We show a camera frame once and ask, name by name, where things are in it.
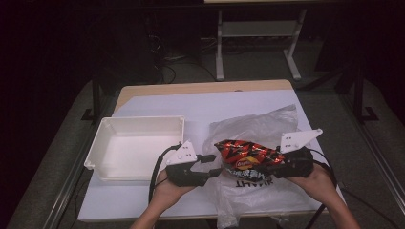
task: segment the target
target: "white tabletop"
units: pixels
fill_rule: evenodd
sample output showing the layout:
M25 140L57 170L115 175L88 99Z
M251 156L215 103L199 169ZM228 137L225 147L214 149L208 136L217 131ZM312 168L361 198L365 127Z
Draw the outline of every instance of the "white tabletop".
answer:
M295 104L298 114L298 128L311 130L307 117L294 90L269 90L249 92L224 92L204 94L146 95L131 98L118 109L113 116L146 115L184 115L184 140L193 142L196 153L202 153L202 145L208 137L208 125L235 116L260 115ZM318 142L313 140L310 146L321 151ZM314 155L316 160L324 161ZM273 207L265 213L247 213L276 215L291 212L316 210L320 203L309 198L297 186L291 183L288 192L277 190L277 183L288 182L285 179L274 180L272 194L283 201L271 204ZM147 206L149 186L136 181L102 181L93 173L86 197L84 198L79 220L104 221L135 219ZM162 218L192 219L216 217L215 205L206 191L198 187L181 198L172 208L162 214Z

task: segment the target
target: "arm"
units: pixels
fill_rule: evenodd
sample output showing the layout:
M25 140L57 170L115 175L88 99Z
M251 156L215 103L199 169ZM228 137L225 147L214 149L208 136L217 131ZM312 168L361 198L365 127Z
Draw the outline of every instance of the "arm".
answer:
M288 180L304 189L310 197L325 204L338 229L360 228L346 203L337 194L330 175L320 165L314 164L309 177L291 177Z
M151 229L160 215L168 208L173 206L182 195L190 192L195 187L178 187L169 180L166 180L167 174L163 170L158 175L157 186L146 210L131 226L131 229Z

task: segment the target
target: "person's left hand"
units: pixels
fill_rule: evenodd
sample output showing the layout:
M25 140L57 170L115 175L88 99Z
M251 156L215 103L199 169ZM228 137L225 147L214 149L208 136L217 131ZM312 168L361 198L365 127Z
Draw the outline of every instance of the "person's left hand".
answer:
M156 181L155 193L150 204L158 204L166 210L179 201L182 195L190 192L195 187L178 187L167 179L166 170L162 170Z

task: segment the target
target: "plastic bag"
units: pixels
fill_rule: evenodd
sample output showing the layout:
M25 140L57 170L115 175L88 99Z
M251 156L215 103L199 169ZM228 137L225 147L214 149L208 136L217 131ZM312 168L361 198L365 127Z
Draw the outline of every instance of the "plastic bag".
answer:
M211 166L218 168L222 166L222 157L214 146L215 143L224 139L238 139L275 149L280 145L282 133L296 132L297 125L295 105L289 105L267 114L230 118L211 123L209 137L204 142L202 149L205 155L217 156ZM290 185L291 183L285 179L265 180L260 183L244 182L231 176L227 171L223 171L218 177L209 179L204 189L216 205L217 226L223 229L238 226L241 214L269 209L269 204L274 203L274 198L277 197L270 197L268 189L279 194L277 190L285 192L289 190L287 186Z

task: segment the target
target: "table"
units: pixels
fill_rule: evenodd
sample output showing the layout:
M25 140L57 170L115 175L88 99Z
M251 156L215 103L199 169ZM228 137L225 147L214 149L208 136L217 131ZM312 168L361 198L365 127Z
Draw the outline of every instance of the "table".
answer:
M188 98L199 99L201 103L191 104L187 102ZM167 104L165 98L170 98L174 101ZM298 114L298 128L300 130L312 129L306 118L303 108L300 105L298 97L292 89L287 80L260 80L260 81L239 81L239 82L217 82L217 83L195 83L195 84L175 84L175 85L148 85L148 86L131 86L122 89L119 99L117 101L116 112L113 116L128 116L128 115L178 115L179 110L186 107L185 113L197 112L201 114L198 119L193 119L195 116L186 115L185 119L186 128L184 130L184 140L188 137L191 138L195 146L196 153L200 153L202 140L196 138L195 132L187 132L187 125L197 130L199 135L206 135L207 123L212 122L213 119L219 118L223 120L229 117L224 112L216 112L207 109L205 106L215 106L217 103L224 105L224 101L233 106L232 100L237 99L236 102L245 104L244 100L250 100L250 110L247 114L262 114L265 111L274 111L277 108L286 105L295 104ZM231 107L224 106L225 109L232 109ZM313 140L311 148L321 151L318 142ZM321 156L314 155L316 160L323 161ZM284 179L277 179L277 182L288 182ZM288 202L285 199L285 206L279 204L272 207L267 212L249 212L247 216L275 216L277 214L285 213L307 213L316 210L320 203L309 198L305 193L295 185L290 186L290 192L293 195L300 197L299 202ZM96 173L93 173L90 181L86 197L84 198L78 220L82 221L104 221L104 220L133 220L140 216L147 206L149 186L145 183L136 181L101 181ZM276 198L284 198L283 192L275 192ZM192 192L186 194L181 200L172 208L168 209L161 216L162 219L201 219L201 218L215 218L216 208L214 204L207 197L205 190L198 187Z

